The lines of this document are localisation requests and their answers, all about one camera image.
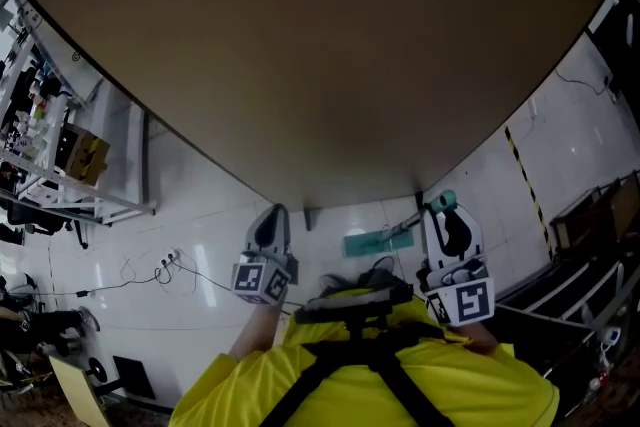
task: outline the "black chair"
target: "black chair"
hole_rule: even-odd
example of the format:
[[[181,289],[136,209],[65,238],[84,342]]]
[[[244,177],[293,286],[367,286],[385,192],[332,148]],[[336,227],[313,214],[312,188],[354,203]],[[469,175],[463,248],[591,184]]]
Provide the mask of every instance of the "black chair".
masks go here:
[[[7,221],[12,226],[24,225],[25,231],[31,234],[40,233],[52,236],[54,233],[59,232],[62,226],[65,226],[67,231],[73,229],[71,221],[65,221],[64,217],[14,202],[9,202],[7,205]],[[78,243],[82,246],[82,249],[87,249],[89,244],[82,240],[80,223],[74,220],[73,225],[78,236]]]

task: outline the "wire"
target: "wire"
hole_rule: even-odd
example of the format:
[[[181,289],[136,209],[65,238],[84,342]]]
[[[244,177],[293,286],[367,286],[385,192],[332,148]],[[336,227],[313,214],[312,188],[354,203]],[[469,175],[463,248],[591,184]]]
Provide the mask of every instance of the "wire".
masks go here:
[[[42,374],[42,375],[34,375],[33,377],[29,377],[27,379],[21,379],[20,382],[21,383],[26,383],[26,382],[29,382],[29,381],[37,381],[38,379],[42,379],[42,381],[46,381],[52,375],[53,375],[53,372],[48,372],[48,373]]]
[[[223,290],[226,290],[227,292],[231,292],[231,289],[229,287],[225,287],[224,285],[221,285],[220,283],[217,283],[215,281],[213,281],[211,278],[209,278],[208,276],[205,276],[204,274],[202,274],[201,272],[198,271],[194,271],[193,269],[188,269],[187,267],[184,267],[182,265],[180,265],[178,262],[176,262],[177,258],[173,258],[171,255],[169,256],[169,260],[171,261],[171,263],[173,265],[175,265],[176,267],[178,267],[179,269],[182,269],[184,271],[190,272],[192,274],[195,274],[196,276],[200,276],[203,279],[206,279],[209,283],[212,283],[213,285],[222,288]],[[282,304],[290,304],[292,306],[299,306],[300,308],[302,308],[304,305],[300,304],[300,303],[294,303],[291,301],[284,301]],[[284,313],[285,315],[291,315],[291,312],[288,312],[286,310],[282,310],[282,313]]]
[[[186,256],[189,260],[191,260],[191,263],[193,263],[193,269],[198,272],[198,262],[196,262],[191,256],[189,256],[187,253],[185,253],[183,250],[181,249],[177,249],[177,248],[171,248],[173,251],[180,251],[180,254],[183,256]],[[173,260],[173,254],[169,254],[167,255],[169,257],[169,260]],[[193,275],[193,288],[191,289],[191,295],[196,293],[196,290],[198,288],[198,275],[194,274]]]
[[[176,267],[178,267],[178,269],[182,269],[184,271],[190,272],[192,274],[195,274],[196,276],[200,276],[203,279],[206,279],[209,283],[213,283],[215,286],[220,287],[224,290],[226,290],[227,292],[231,292],[231,289],[229,287],[225,287],[224,285],[221,285],[220,283],[216,283],[215,281],[213,281],[211,278],[208,278],[207,276],[205,276],[204,274],[198,272],[198,271],[194,271],[193,269],[187,269],[186,267],[183,267],[182,265],[180,265],[178,262],[176,262],[177,258],[170,258],[170,261],[173,265],[175,265]]]
[[[101,290],[114,290],[117,288],[123,288],[126,287],[127,285],[131,285],[132,283],[138,284],[138,285],[142,285],[144,283],[150,283],[151,281],[157,281],[158,283],[160,283],[161,285],[167,285],[168,283],[171,282],[172,276],[171,273],[169,272],[169,270],[167,270],[167,274],[169,275],[169,279],[167,281],[161,281],[160,280],[160,276],[162,275],[162,269],[160,267],[156,267],[153,271],[153,277],[149,278],[149,279],[145,279],[145,280],[134,280],[134,279],[130,279],[129,281],[125,281],[124,283],[121,283],[120,285],[111,285],[108,287],[98,287],[98,288],[92,288],[91,290],[78,290],[77,292],[38,292],[38,295],[41,296],[64,296],[64,295],[75,295],[77,297],[85,297],[93,292],[100,292]]]
[[[122,281],[125,281],[125,277],[123,276],[124,274],[124,270],[129,267],[129,269],[131,269],[131,272],[133,272],[133,278],[132,279],[136,279],[138,276],[136,274],[136,270],[131,266],[131,264],[129,263],[131,261],[131,259],[133,258],[133,256],[130,256],[129,258],[125,258],[124,260],[124,265],[122,266],[122,268],[120,269],[120,279],[122,279]]]
[[[537,116],[533,116],[533,115],[531,116],[530,118],[531,126],[529,127],[529,130],[527,131],[527,133],[522,136],[522,139],[520,139],[520,142],[524,141],[527,137],[529,137],[533,133],[533,130],[536,128],[536,118]]]
[[[607,90],[606,84],[600,91],[598,91],[595,87],[593,87],[588,82],[583,82],[582,80],[572,80],[572,79],[567,79],[567,78],[563,77],[562,75],[560,75],[560,72],[558,71],[558,68],[555,68],[553,71],[555,71],[556,74],[558,75],[558,77],[560,77],[565,82],[568,82],[570,84],[582,84],[583,86],[590,87],[591,89],[593,89],[593,92],[596,94],[596,96],[600,96],[602,93],[604,93]]]

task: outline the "floor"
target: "floor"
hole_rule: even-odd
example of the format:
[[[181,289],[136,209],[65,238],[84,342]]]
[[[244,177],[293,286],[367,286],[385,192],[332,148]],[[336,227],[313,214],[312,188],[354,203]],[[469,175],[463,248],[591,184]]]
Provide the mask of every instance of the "floor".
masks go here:
[[[586,37],[558,70],[598,92],[609,73]],[[596,94],[555,73],[506,126],[547,222],[588,187],[640,168],[640,133],[624,101],[614,103],[608,91]],[[429,199],[454,189],[480,223],[498,291],[549,261],[537,212],[504,128],[426,193]],[[149,279],[160,260],[178,249],[183,265],[228,285],[247,227],[270,203],[155,121],[150,124],[148,158],[150,194],[159,205],[154,217],[131,218],[110,229],[90,227],[86,251],[65,231],[52,238],[30,236],[21,248],[1,245],[0,272],[28,272],[43,292],[75,292]],[[292,213],[300,284],[291,287],[289,300],[317,295],[324,273],[353,275],[368,269],[377,257],[346,258],[343,237],[392,225],[414,209],[412,197],[325,209],[317,213],[311,232],[305,230],[302,213]],[[415,283],[423,259],[419,243],[394,256],[396,274]],[[152,281],[84,298],[44,299],[50,309],[89,307],[102,331],[89,335],[87,353],[97,356],[112,378],[113,355],[141,360],[156,402],[164,406],[175,405],[209,362],[229,349],[252,310],[185,271],[175,272],[164,286]]]
[[[120,427],[166,427],[169,415],[135,407],[115,398],[105,400],[105,414]],[[29,392],[0,395],[0,425],[3,427],[86,427],[77,419],[60,388],[45,386]]]

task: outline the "teal object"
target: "teal object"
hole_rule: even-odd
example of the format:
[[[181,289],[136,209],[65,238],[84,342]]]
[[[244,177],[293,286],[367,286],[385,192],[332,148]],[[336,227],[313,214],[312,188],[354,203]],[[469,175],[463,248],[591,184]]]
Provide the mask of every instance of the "teal object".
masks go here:
[[[429,206],[434,214],[439,214],[440,212],[444,212],[450,208],[455,208],[457,204],[458,199],[456,198],[456,193],[451,189],[447,189],[437,198],[432,200],[431,203],[429,203]]]
[[[393,237],[389,237],[390,234],[390,230],[380,230],[345,237],[344,247],[347,258],[389,253],[414,245],[412,230],[398,233]]]

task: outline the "yellow shirt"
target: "yellow shirt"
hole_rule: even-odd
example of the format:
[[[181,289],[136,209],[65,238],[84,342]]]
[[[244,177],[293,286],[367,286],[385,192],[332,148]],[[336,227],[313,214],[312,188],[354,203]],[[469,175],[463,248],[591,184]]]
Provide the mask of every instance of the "yellow shirt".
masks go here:
[[[387,316],[400,322],[433,324],[417,298]],[[378,330],[367,328],[364,338]],[[315,356],[302,343],[347,340],[343,323],[297,325],[291,319],[283,344],[238,362],[221,354],[182,398],[171,426],[257,426],[311,366]],[[499,347],[482,356],[464,348],[468,340],[446,333],[447,341],[422,339],[396,353],[402,367],[432,404],[456,427],[551,425],[558,390],[531,367]],[[345,366],[322,381],[287,425],[338,427],[415,425],[380,376],[366,366]]]

